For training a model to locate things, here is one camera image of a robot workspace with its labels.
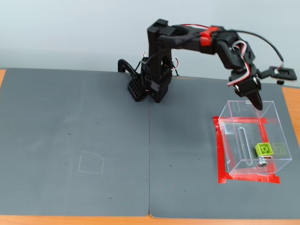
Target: faint square outline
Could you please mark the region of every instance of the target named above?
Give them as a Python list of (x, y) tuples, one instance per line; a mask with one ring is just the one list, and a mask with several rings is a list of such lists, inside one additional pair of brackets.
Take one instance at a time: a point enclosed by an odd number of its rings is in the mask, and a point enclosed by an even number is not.
[[(92, 155), (95, 155), (95, 156), (99, 156), (102, 159), (102, 168), (101, 168), (101, 171), (99, 171), (99, 172), (92, 172), (92, 171), (80, 170), (81, 159), (82, 159), (83, 153), (89, 153), (89, 154), (92, 154)], [(93, 173), (93, 174), (102, 174), (103, 173), (103, 168), (104, 168), (104, 156), (103, 155), (99, 155), (99, 154), (96, 154), (96, 153), (93, 153), (93, 152), (89, 152), (89, 151), (82, 151), (81, 152), (80, 159), (79, 159), (79, 165), (78, 165), (78, 171), (79, 172)]]

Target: white wall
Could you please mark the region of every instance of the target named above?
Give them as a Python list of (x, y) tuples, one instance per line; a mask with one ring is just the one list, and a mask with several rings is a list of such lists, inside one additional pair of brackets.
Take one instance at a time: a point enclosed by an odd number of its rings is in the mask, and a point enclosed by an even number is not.
[[(0, 68), (116, 71), (119, 58), (135, 66), (148, 51), (146, 29), (163, 18), (170, 25), (257, 32), (300, 76), (299, 11), (297, 0), (0, 0)], [(241, 36), (255, 52), (258, 68), (280, 64), (265, 42)], [(173, 50), (173, 55), (180, 59), (180, 75), (229, 76), (217, 55), (186, 50)]]

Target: gray mat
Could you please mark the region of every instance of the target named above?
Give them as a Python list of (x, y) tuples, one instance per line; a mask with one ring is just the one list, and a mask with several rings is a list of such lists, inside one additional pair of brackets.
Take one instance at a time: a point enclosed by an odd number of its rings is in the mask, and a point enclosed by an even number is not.
[(300, 151), (280, 86), (274, 100), (292, 162), (281, 184), (228, 180), (218, 184), (216, 131), (227, 100), (241, 100), (224, 80), (173, 79), (165, 98), (150, 101), (150, 214), (156, 218), (300, 218)]
[(0, 214), (146, 216), (149, 101), (109, 72), (8, 69)]

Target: box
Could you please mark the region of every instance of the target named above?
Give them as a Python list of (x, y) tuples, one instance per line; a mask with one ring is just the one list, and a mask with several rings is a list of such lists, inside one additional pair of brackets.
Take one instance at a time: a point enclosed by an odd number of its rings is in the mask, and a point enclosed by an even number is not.
[(228, 101), (219, 124), (230, 174), (276, 173), (292, 160), (273, 101)]

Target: black robotic arm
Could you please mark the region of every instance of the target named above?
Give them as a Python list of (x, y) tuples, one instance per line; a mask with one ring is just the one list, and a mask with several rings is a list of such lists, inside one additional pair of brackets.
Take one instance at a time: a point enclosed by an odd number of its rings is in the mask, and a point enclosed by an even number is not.
[(168, 26), (168, 21), (159, 19), (147, 29), (147, 33), (149, 57), (143, 57), (140, 61), (140, 73), (125, 60), (118, 61), (118, 71), (128, 71), (132, 76), (128, 90), (135, 101), (149, 94), (158, 103), (167, 93), (172, 79), (171, 49), (187, 49), (212, 55), (217, 53), (224, 67), (232, 70), (227, 85), (233, 86), (240, 97), (246, 96), (258, 110), (263, 108), (258, 92), (261, 89), (260, 79), (271, 76), (278, 80), (278, 84), (297, 79), (293, 69), (281, 66), (260, 72), (253, 64), (255, 55), (248, 42), (240, 38), (235, 30), (225, 30), (218, 26), (199, 29), (186, 24)]

